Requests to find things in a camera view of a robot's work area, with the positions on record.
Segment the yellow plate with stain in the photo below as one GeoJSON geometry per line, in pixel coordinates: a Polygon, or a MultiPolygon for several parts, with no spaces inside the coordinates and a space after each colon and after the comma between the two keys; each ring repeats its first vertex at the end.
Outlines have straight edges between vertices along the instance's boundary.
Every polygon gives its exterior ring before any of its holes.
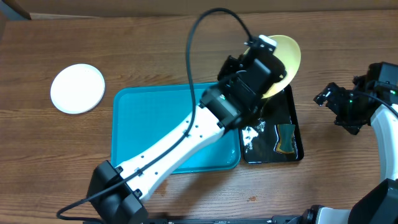
{"type": "Polygon", "coordinates": [[[271,49],[267,51],[279,59],[285,67],[285,75],[281,81],[274,83],[266,93],[263,94],[262,99],[271,98],[281,92],[296,76],[300,62],[301,50],[298,43],[291,37],[286,35],[259,35],[254,40],[260,40],[271,49]]]}

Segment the green yellow sponge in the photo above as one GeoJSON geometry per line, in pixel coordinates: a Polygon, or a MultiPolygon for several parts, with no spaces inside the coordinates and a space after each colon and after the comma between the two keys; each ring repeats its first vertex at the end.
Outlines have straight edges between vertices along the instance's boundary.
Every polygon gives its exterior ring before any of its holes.
{"type": "Polygon", "coordinates": [[[293,138],[295,125],[294,124],[278,124],[276,126],[277,131],[277,144],[275,152],[281,154],[293,154],[293,138]]]}

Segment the white plate with dark stain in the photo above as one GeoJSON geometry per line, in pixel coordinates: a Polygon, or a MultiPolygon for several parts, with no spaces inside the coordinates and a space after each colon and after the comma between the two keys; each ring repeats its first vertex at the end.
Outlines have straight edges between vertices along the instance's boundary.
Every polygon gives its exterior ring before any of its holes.
{"type": "Polygon", "coordinates": [[[79,63],[64,68],[54,78],[50,99],[63,113],[81,114],[97,106],[105,89],[102,73],[92,65],[79,63]]]}

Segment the white plate with red stain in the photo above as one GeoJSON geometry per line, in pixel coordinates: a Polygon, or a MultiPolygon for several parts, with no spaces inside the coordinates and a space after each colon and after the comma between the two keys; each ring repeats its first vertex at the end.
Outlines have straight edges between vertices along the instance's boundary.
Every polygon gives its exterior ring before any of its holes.
{"type": "Polygon", "coordinates": [[[54,88],[51,101],[66,114],[82,114],[95,108],[103,99],[104,88],[54,88]]]}

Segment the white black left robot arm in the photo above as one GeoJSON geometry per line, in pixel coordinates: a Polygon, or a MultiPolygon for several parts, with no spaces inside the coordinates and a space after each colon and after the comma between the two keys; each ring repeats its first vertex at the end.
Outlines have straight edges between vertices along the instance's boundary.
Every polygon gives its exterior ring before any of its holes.
{"type": "Polygon", "coordinates": [[[226,75],[203,92],[176,128],[117,167],[109,161],[98,165],[87,192],[98,222],[144,222],[148,212],[143,203],[176,168],[253,119],[263,95],[287,74],[276,48],[277,41],[266,35],[255,38],[245,54],[225,63],[226,75]]]}

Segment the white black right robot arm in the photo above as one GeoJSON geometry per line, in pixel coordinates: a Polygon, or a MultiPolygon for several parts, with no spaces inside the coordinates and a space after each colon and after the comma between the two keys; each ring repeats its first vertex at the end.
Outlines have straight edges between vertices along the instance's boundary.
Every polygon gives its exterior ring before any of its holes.
{"type": "Polygon", "coordinates": [[[291,223],[397,224],[397,65],[372,63],[347,90],[329,83],[314,101],[336,114],[335,124],[356,135],[365,124],[376,135],[381,180],[351,209],[314,205],[291,223]]]}

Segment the black plastic tray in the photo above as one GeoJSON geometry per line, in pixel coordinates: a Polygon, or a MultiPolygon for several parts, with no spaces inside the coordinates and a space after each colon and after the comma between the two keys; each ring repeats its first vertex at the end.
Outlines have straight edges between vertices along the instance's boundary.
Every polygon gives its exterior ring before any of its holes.
{"type": "Polygon", "coordinates": [[[289,85],[271,98],[263,99],[256,119],[240,129],[241,151],[248,164],[297,162],[304,151],[299,130],[292,87],[289,85]],[[275,152],[278,124],[294,124],[293,154],[275,152]]]}

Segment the blue plastic tray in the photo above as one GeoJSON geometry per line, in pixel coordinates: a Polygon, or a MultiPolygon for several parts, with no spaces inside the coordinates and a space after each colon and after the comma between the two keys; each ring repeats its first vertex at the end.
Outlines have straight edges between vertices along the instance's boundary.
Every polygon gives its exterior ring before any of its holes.
{"type": "MultiPolygon", "coordinates": [[[[114,97],[111,164],[117,166],[155,144],[192,110],[184,85],[125,88],[114,97]]],[[[184,162],[176,174],[235,168],[241,159],[239,133],[233,130],[184,162]]]]}

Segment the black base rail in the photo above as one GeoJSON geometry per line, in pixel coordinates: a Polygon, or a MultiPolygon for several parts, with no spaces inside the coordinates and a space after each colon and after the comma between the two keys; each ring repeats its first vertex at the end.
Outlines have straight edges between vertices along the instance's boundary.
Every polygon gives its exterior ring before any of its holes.
{"type": "Polygon", "coordinates": [[[276,215],[272,218],[232,218],[232,219],[147,219],[143,224],[297,224],[302,217],[297,215],[276,215]]]}

